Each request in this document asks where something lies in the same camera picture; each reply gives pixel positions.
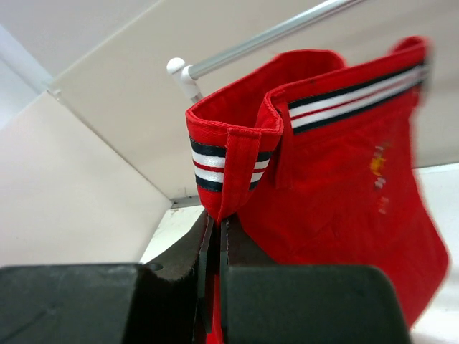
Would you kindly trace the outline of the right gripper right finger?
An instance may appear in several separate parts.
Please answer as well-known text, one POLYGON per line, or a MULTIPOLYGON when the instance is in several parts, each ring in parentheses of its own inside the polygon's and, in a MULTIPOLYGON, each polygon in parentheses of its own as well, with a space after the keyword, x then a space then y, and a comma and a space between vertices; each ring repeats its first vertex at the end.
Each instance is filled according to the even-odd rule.
POLYGON ((227 275, 229 268, 239 265, 274 265, 276 262, 247 235, 236 214, 231 215, 221 223, 219 253, 219 322, 222 336, 227 337, 227 275))

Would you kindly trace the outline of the red trousers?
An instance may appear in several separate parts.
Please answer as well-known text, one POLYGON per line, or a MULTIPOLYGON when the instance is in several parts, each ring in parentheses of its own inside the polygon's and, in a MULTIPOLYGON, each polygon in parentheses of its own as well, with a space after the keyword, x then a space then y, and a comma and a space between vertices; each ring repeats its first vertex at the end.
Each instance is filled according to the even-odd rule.
POLYGON ((365 263, 413 325, 449 257, 412 171, 410 118, 428 41, 348 66, 334 51, 279 54, 186 112, 200 201, 280 263, 365 263))

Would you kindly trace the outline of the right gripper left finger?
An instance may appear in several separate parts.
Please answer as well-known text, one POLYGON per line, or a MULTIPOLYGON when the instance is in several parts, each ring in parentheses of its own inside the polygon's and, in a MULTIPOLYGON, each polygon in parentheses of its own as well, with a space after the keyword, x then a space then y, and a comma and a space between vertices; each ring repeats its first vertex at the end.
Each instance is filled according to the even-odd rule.
POLYGON ((187 232, 143 263, 155 280, 148 288, 155 333, 212 331, 214 221, 198 210, 187 232))

